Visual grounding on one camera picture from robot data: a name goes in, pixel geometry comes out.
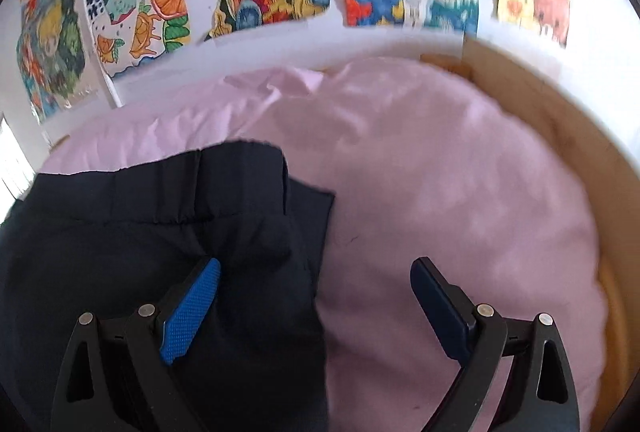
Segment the blond anime character drawing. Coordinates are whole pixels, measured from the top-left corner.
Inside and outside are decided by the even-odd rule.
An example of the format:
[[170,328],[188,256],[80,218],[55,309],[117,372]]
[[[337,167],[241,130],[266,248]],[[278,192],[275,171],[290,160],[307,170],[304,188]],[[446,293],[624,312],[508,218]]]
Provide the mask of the blond anime character drawing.
[[98,91],[77,0],[32,0],[16,44],[16,62],[40,125]]

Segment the pink bed sheet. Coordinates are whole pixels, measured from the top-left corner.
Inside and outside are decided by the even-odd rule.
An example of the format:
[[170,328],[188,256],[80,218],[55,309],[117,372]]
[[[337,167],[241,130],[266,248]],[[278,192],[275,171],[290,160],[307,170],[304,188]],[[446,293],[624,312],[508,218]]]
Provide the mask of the pink bed sheet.
[[409,284],[432,259],[506,317],[549,313],[589,426],[605,364],[606,302],[582,183],[551,147],[469,81],[413,60],[256,70],[111,111],[43,164],[115,171],[250,139],[334,192],[320,275],[334,431],[416,431],[457,372]]

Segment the black padded jacket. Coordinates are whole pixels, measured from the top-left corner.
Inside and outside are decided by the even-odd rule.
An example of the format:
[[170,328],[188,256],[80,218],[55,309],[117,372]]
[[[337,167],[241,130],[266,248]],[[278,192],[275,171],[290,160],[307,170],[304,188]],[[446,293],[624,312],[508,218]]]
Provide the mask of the black padded jacket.
[[215,259],[217,293],[168,369],[203,431],[324,431],[316,296],[334,196],[235,141],[115,172],[37,175],[1,226],[1,426],[49,429],[79,316],[159,304]]

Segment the wooden bed frame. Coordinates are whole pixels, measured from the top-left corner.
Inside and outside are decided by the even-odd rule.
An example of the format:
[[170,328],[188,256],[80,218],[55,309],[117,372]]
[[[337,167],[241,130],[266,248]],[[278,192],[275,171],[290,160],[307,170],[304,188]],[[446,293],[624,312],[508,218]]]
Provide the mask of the wooden bed frame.
[[516,56],[465,37],[460,55],[427,52],[423,63],[473,82],[535,129],[582,180],[597,223],[599,279],[608,298],[606,362],[595,431],[639,427],[639,172],[600,123],[559,85]]

